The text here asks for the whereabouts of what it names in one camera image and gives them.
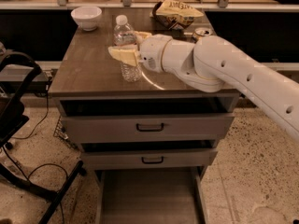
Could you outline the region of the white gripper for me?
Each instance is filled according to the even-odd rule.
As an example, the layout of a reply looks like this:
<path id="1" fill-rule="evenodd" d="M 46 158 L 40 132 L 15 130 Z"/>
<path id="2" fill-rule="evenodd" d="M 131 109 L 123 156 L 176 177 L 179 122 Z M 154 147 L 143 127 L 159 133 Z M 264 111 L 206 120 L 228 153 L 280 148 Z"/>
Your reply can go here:
<path id="1" fill-rule="evenodd" d="M 125 64 L 137 66 L 141 55 L 141 61 L 146 69 L 162 73 L 164 49 L 172 37 L 169 35 L 152 35 L 152 33 L 140 31 L 135 31 L 135 37 L 136 43 L 141 44 L 139 51 L 137 45 L 113 46 L 108 48 L 110 56 Z"/>

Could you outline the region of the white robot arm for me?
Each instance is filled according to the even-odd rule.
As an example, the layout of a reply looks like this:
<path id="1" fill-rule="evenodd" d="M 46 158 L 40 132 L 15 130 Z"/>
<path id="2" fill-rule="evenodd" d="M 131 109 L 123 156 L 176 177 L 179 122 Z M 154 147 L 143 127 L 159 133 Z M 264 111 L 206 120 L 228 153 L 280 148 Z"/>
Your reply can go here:
<path id="1" fill-rule="evenodd" d="M 137 45 L 114 46 L 108 52 L 131 66 L 141 63 L 150 71 L 170 73 L 199 91 L 216 92 L 228 84 L 299 139 L 299 84 L 219 36 L 190 43 L 169 35 L 151 35 Z"/>

